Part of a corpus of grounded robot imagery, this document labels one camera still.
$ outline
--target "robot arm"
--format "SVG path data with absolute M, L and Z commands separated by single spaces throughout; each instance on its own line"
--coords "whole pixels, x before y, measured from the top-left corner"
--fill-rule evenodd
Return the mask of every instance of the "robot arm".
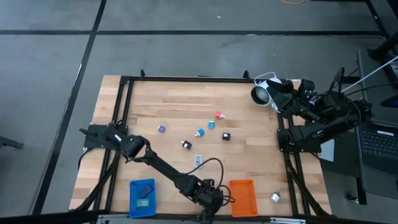
M 344 94 L 328 91 L 314 92 L 312 81 L 302 80 L 294 90 L 290 80 L 281 83 L 267 80 L 266 92 L 273 100 L 273 108 L 284 118 L 299 116 L 305 125 L 278 130 L 279 146 L 288 152 L 321 152 L 320 144 L 354 128 L 371 118 L 371 105 L 364 99 L 351 101 Z
M 183 174 L 161 159 L 150 147 L 150 142 L 142 137 L 126 136 L 120 132 L 114 123 L 109 123 L 102 133 L 89 133 L 81 129 L 87 138 L 95 138 L 105 147 L 119 151 L 126 162 L 143 162 L 165 175 L 174 183 L 174 186 L 182 195 L 193 203 L 203 206 L 202 222 L 211 223 L 213 215 L 223 206 L 224 193 L 219 187 L 215 187 L 213 179 L 201 180 L 194 175 Z M 137 157 L 145 147 L 145 154 Z

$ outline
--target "concrete floor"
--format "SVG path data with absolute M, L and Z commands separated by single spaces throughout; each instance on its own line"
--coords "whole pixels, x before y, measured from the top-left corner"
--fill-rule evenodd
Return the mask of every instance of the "concrete floor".
M 91 30 L 99 5 L 95 0 L 1 0 L 0 29 Z M 388 31 L 395 31 L 397 20 L 388 7 L 374 5 Z M 377 30 L 377 25 L 361 2 L 113 0 L 99 29 Z M 21 151 L 0 151 L 0 203 L 7 205 L 0 217 L 30 212 L 87 41 L 87 35 L 0 35 L 0 135 L 25 143 Z M 143 68 L 147 75 L 241 77 L 246 69 L 252 76 L 273 70 L 282 78 L 313 80 L 322 91 L 340 67 L 356 68 L 358 49 L 381 42 L 366 37 L 97 36 L 43 212 L 68 209 L 84 141 L 78 129 L 91 121 L 103 75 L 138 75 Z M 335 215 L 398 220 L 398 201 L 368 194 L 369 205 L 354 205 L 344 198 L 355 190 L 353 178 L 326 171 L 324 176 Z

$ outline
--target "wooden table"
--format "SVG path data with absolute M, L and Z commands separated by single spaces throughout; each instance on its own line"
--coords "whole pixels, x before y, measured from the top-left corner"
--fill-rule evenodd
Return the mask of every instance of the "wooden table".
M 95 124 L 111 121 L 119 80 L 120 76 L 104 76 L 93 115 Z M 224 164 L 225 185 L 234 179 L 254 180 L 259 215 L 291 216 L 284 159 L 276 136 L 277 116 L 271 107 L 261 107 L 252 101 L 252 87 L 249 83 L 135 81 L 127 121 L 129 132 L 147 138 L 159 157 L 180 172 L 193 169 L 195 154 L 202 154 L 204 159 L 219 158 Z M 119 114 L 123 112 L 124 98 Z M 226 119 L 215 120 L 215 129 L 208 129 L 209 120 L 215 119 L 215 111 L 222 111 Z M 295 124 L 303 123 L 300 118 L 294 121 Z M 166 127 L 163 134 L 157 131 L 160 124 Z M 199 128 L 205 130 L 205 135 L 195 138 Z M 222 140 L 223 132 L 231 133 L 233 138 Z M 181 145 L 184 140 L 193 144 L 189 151 Z M 95 149 L 82 160 L 70 208 L 79 206 L 97 184 L 103 154 L 103 149 Z M 322 208 L 330 213 L 319 160 L 308 153 L 301 153 L 301 158 L 306 186 Z M 112 212 L 128 213 L 130 181 L 149 178 L 156 182 L 157 213 L 201 212 L 201 206 L 181 195 L 174 184 L 155 169 L 144 163 L 125 164 L 124 161 L 121 159 L 119 163 Z M 212 178 L 218 183 L 220 165 L 209 162 L 194 175 L 201 179 Z M 100 208 L 104 208 L 107 192 L 106 186 Z M 280 192 L 279 203 L 270 199 L 273 192 Z M 299 211 L 303 213 L 297 187 L 296 195 Z M 221 208 L 217 214 L 230 215 L 230 205 Z

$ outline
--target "laptop keyboard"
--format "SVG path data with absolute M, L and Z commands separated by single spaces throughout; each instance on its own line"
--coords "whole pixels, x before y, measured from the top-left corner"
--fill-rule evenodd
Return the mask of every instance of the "laptop keyboard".
M 365 154 L 398 160 L 397 137 L 361 131 L 361 142 Z

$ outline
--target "orange tray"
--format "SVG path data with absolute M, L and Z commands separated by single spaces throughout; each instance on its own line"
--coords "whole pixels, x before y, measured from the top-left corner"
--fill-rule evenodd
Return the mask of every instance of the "orange tray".
M 232 205 L 233 217 L 258 216 L 256 193 L 253 180 L 230 180 L 231 196 L 235 198 Z

